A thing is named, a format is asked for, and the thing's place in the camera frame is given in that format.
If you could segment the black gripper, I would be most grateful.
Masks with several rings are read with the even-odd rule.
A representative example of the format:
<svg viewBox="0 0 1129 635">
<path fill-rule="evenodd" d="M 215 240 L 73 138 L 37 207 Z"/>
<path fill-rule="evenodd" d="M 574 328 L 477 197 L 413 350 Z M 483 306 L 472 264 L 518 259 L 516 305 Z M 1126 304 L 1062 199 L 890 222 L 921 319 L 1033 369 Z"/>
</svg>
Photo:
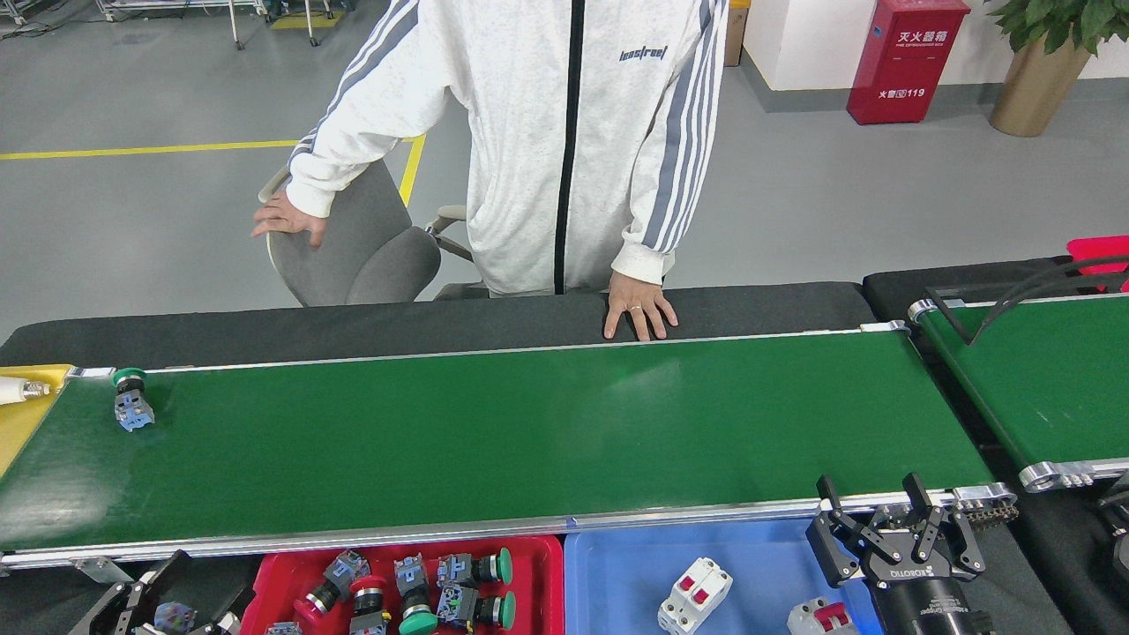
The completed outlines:
<svg viewBox="0 0 1129 635">
<path fill-rule="evenodd" d="M 819 499 L 830 504 L 805 531 L 819 567 L 830 586 L 842 586 L 847 579 L 863 573 L 867 553 L 879 553 L 870 554 L 870 598 L 886 634 L 994 632 L 991 615 L 971 609 L 957 583 L 957 579 L 972 581 L 984 572 L 975 531 L 959 508 L 935 504 L 919 475 L 904 478 L 914 547 L 894 565 L 883 558 L 886 539 L 879 531 L 843 511 L 829 475 L 819 478 L 816 490 Z M 939 537 L 945 538 L 947 559 L 934 553 Z"/>
</svg>

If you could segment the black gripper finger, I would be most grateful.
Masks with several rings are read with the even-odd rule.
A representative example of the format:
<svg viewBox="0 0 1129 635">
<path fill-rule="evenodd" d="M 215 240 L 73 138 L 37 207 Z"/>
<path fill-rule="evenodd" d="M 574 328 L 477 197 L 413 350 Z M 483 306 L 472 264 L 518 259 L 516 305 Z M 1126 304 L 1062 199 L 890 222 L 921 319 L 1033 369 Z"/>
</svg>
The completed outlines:
<svg viewBox="0 0 1129 635">
<path fill-rule="evenodd" d="M 198 627 L 198 634 L 239 634 L 242 628 L 240 618 L 255 595 L 257 595 L 257 592 L 254 591 L 254 588 L 240 588 L 236 594 L 230 595 L 225 601 L 221 609 L 215 612 L 213 617 L 205 619 Z"/>
<path fill-rule="evenodd" d="M 141 579 L 130 579 L 106 557 L 78 559 L 77 568 L 91 573 L 96 581 L 110 583 L 110 588 L 69 633 L 131 634 L 145 621 L 152 621 L 161 595 L 185 574 L 191 562 L 192 557 L 185 551 L 175 551 L 146 571 Z"/>
</svg>

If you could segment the person's left hand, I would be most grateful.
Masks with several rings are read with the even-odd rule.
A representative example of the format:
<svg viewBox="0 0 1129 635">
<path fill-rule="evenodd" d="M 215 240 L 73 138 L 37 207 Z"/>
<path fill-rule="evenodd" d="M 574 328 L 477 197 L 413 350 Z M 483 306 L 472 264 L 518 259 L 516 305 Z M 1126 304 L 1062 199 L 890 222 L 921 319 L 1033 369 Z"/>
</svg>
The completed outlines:
<svg viewBox="0 0 1129 635">
<path fill-rule="evenodd" d="M 660 284 L 646 282 L 613 271 L 609 281 L 609 312 L 603 327 L 606 340 L 616 336 L 621 318 L 625 318 L 634 329 L 638 341 L 665 340 L 667 327 L 677 328 L 680 323 Z"/>
</svg>

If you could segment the person's right hand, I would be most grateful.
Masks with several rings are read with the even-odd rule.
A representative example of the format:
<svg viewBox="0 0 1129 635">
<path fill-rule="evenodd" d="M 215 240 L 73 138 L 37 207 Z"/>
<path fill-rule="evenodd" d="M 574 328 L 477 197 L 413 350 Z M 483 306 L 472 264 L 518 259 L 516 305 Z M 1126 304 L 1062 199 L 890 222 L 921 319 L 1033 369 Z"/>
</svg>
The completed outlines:
<svg viewBox="0 0 1129 635">
<path fill-rule="evenodd" d="M 308 234 L 308 244 L 313 250 L 318 250 L 325 237 L 327 218 L 310 216 L 300 212 L 297 206 L 291 205 L 286 192 L 271 195 L 269 200 L 259 207 L 253 216 L 254 228 L 250 236 L 259 238 L 269 232 L 286 234 Z"/>
</svg>

